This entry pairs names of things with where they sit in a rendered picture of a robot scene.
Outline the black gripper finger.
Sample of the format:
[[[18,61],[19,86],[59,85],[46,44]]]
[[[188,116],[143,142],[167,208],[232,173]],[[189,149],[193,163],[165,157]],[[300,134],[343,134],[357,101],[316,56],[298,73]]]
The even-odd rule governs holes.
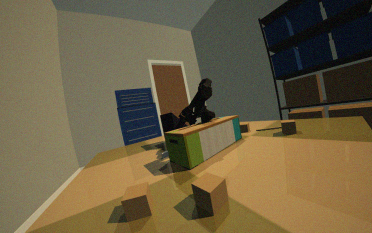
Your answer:
[[[207,123],[209,122],[210,120],[212,120],[213,118],[209,118],[209,117],[201,117],[201,124],[203,123]]]
[[[189,122],[189,125],[194,125],[197,121],[197,120],[194,120],[194,119],[187,119],[187,120]]]

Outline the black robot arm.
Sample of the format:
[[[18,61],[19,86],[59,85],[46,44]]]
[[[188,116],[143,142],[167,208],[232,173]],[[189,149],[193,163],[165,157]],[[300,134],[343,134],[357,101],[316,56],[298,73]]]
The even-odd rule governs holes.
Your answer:
[[[185,119],[185,117],[187,114],[193,113],[193,108],[194,108],[193,105],[195,105],[195,103],[198,103],[198,102],[205,103],[205,101],[212,96],[211,83],[212,81],[208,78],[201,80],[199,87],[198,87],[198,92],[192,99],[191,103],[189,104],[189,106],[185,107],[185,109],[183,109],[180,115],[178,116],[180,117],[179,119],[182,122],[184,123],[188,122],[188,120]]]

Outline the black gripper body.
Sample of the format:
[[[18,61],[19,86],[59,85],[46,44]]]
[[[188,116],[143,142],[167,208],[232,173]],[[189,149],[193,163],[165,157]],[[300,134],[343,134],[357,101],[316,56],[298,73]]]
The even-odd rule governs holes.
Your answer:
[[[205,111],[205,107],[207,107],[205,103],[196,102],[193,105],[193,107],[194,107],[194,112],[192,112],[192,114],[187,114],[185,116],[185,119],[196,120],[197,118],[201,118],[201,117],[215,118],[215,113],[213,111],[209,111],[209,110]]]

